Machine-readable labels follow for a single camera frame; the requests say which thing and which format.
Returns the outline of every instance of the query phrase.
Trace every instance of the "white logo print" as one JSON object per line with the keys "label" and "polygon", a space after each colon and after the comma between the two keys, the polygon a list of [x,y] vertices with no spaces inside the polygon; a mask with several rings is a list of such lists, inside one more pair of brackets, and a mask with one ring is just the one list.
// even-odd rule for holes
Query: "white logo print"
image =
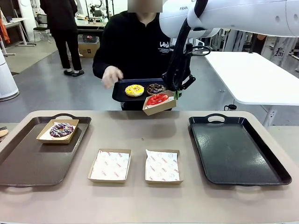
{"label": "white logo print", "polygon": [[169,48],[169,43],[168,42],[167,43],[165,43],[165,42],[161,43],[160,42],[160,47]]}

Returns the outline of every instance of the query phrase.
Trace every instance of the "black pants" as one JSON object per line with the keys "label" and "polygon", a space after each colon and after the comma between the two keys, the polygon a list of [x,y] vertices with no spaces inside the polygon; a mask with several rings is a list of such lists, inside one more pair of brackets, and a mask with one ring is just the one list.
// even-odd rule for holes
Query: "black pants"
{"label": "black pants", "polygon": [[71,60],[75,71],[82,70],[80,56],[78,52],[78,33],[74,31],[55,31],[52,32],[61,63],[64,69],[70,69],[70,61],[67,56],[66,43],[69,46]]}

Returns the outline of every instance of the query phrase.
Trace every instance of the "kraft paper box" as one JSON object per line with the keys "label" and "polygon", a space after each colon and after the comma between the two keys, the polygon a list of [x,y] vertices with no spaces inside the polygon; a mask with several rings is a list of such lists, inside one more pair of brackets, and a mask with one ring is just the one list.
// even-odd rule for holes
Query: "kraft paper box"
{"label": "kraft paper box", "polygon": [[79,52],[83,57],[94,58],[95,53],[100,48],[100,42],[97,43],[80,43]]}
{"label": "kraft paper box", "polygon": [[[54,126],[54,123],[68,123],[74,127],[74,131],[67,136],[67,138],[62,137],[55,138],[55,139],[49,139],[43,138],[43,135],[46,132],[50,132],[51,128]],[[78,127],[79,120],[77,119],[52,119],[50,122],[46,125],[46,127],[40,132],[40,134],[37,136],[37,140],[39,140],[42,143],[52,143],[52,144],[69,144],[71,142],[72,137],[74,136],[74,133]]]}
{"label": "kraft paper box", "polygon": [[179,150],[146,150],[146,183],[180,184],[183,180],[184,172]]}
{"label": "kraft paper box", "polygon": [[88,174],[92,182],[125,183],[131,161],[130,149],[100,149]]}
{"label": "kraft paper box", "polygon": [[166,111],[166,110],[169,110],[169,109],[177,106],[177,101],[174,98],[174,93],[172,91],[166,90],[164,92],[161,92],[160,94],[166,94],[169,97],[169,99],[171,99],[171,100],[168,101],[167,103],[163,103],[163,104],[154,106],[152,108],[147,108],[146,103],[148,102],[149,98],[152,97],[152,96],[147,97],[145,99],[145,102],[144,102],[144,105],[143,105],[143,111],[147,115],[152,115],[152,114],[155,114],[155,113]]}

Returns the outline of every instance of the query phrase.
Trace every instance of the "white table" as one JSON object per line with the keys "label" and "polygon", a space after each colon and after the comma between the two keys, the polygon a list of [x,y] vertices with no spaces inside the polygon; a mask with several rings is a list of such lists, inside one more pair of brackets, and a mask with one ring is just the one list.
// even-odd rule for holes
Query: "white table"
{"label": "white table", "polygon": [[105,27],[107,25],[106,22],[89,22],[88,24],[80,24],[79,22],[76,21],[76,24],[78,27]]}
{"label": "white table", "polygon": [[299,79],[257,53],[211,52],[206,59],[237,102],[271,105],[264,126],[276,105],[299,105]]}
{"label": "white table", "polygon": [[[23,44],[18,44],[18,46],[30,46],[30,47],[34,47],[34,46],[36,46],[36,44],[27,43],[25,35],[24,35],[24,32],[23,32],[23,29],[22,29],[22,26],[21,26],[21,22],[24,21],[24,20],[26,20],[26,19],[27,18],[13,18],[11,20],[11,22],[5,24],[5,27],[6,28],[11,28],[11,27],[19,26],[20,33],[21,33],[22,40],[23,40]],[[4,56],[15,55],[15,53],[7,53],[6,48],[4,46],[3,40],[0,41],[0,44],[2,46],[2,50],[3,50],[3,55]]]}

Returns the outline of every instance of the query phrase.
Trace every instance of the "orange cloth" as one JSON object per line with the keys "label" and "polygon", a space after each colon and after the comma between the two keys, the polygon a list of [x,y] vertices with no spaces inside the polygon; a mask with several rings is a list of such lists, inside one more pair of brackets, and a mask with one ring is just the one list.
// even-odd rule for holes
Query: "orange cloth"
{"label": "orange cloth", "polygon": [[6,43],[10,43],[10,39],[9,39],[8,34],[7,34],[6,27],[2,22],[1,12],[0,12],[0,35],[3,36]]}

